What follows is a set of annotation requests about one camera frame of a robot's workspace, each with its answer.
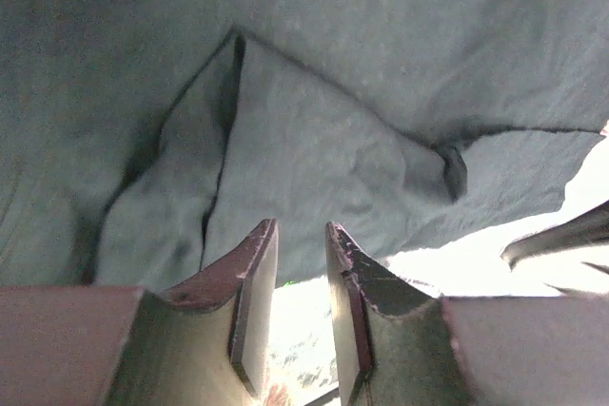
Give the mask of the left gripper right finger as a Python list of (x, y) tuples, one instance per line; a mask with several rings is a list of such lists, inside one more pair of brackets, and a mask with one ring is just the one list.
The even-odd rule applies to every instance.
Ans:
[(345, 405), (604, 405), (602, 298), (432, 298), (325, 229)]

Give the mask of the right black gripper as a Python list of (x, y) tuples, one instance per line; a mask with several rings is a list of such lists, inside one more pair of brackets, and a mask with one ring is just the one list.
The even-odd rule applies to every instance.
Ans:
[(606, 295), (608, 203), (510, 242), (501, 259), (517, 278), (557, 295)]

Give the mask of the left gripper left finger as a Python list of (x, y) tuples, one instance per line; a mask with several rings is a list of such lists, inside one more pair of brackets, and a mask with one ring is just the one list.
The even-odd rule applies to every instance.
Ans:
[(250, 405), (265, 389), (279, 227), (162, 293), (141, 286), (1, 291), (5, 405)]

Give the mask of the black t-shirt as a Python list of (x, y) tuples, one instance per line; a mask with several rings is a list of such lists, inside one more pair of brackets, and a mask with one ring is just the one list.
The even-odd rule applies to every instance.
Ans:
[(437, 247), (558, 210), (607, 116), (608, 0), (1, 0), (1, 281)]

